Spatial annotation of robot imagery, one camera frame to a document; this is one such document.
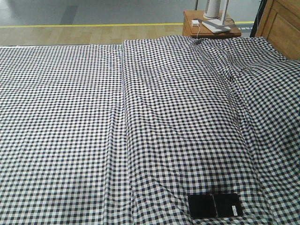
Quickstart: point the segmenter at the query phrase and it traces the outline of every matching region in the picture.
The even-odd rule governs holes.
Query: charging cable
[[[198,33],[197,33],[197,39],[198,39],[198,36],[199,36],[199,33],[200,33],[200,24],[198,24],[198,27],[199,27],[199,30],[198,30]]]

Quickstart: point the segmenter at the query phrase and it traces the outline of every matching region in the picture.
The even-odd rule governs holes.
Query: charger
[[[198,27],[200,25],[198,20],[192,20],[192,27]]]

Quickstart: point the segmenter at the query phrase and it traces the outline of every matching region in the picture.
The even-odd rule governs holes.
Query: wooden bed frame
[[[260,36],[284,56],[300,59],[300,0],[268,0],[256,33]]]

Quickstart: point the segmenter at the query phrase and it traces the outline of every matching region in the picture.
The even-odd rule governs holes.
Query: nightstand
[[[192,27],[192,20],[207,20],[203,17],[204,11],[194,11],[194,10],[187,10],[183,12],[184,14],[184,23],[183,23],[183,30],[182,35],[197,38],[197,33],[199,31],[199,27]],[[209,29],[204,27],[200,22],[200,32],[198,38],[213,38],[213,39],[226,39],[226,38],[236,38],[241,36],[240,30],[234,24],[232,19],[228,19],[229,15],[226,15],[225,24],[231,27],[231,30],[228,32],[223,33],[212,33]]]

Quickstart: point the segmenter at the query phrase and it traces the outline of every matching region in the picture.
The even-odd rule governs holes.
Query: yellow stripe
[[[239,21],[236,24],[254,23],[252,21]],[[70,24],[70,25],[12,25],[0,26],[0,28],[30,28],[30,27],[120,27],[120,26],[167,26],[167,25],[183,25],[181,22],[169,23],[117,23],[117,24]]]
[[[254,21],[237,21],[235,24],[248,24],[248,23],[254,23]]]

